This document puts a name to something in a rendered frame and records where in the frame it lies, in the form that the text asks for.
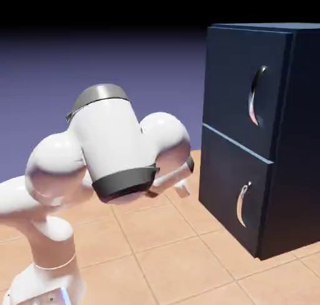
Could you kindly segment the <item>dark blue cabinet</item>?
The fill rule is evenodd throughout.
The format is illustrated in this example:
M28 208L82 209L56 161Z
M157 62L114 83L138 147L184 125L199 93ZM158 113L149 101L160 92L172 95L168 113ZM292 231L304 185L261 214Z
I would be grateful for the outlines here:
M320 241L320 24L214 24L293 35L258 256ZM256 155L202 121L206 127Z

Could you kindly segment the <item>dark blue larger cabinet door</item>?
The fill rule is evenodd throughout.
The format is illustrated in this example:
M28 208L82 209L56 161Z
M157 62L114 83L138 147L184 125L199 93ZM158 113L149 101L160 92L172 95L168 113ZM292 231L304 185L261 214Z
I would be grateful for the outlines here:
M268 161L276 155L292 41L285 31L223 25L208 29L202 120ZM263 65L267 69L254 100L256 126L249 117L248 96Z

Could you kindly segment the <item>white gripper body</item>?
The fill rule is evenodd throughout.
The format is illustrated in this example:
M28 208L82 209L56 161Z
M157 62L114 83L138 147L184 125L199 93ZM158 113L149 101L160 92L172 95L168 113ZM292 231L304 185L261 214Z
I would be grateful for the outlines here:
M187 178L194 171L194 160L191 156L187 158L185 163L178 169L169 172L154 180L152 184L153 189L167 189L174 187L176 189L187 189Z

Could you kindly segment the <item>dark blue smaller cabinet door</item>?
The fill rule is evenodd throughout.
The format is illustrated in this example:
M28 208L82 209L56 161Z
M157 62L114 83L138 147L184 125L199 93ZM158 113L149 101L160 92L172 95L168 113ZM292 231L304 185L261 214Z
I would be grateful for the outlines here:
M199 201L254 257L258 256L269 174L273 162L235 145L203 127ZM236 215L241 188L251 181L242 206L243 227Z

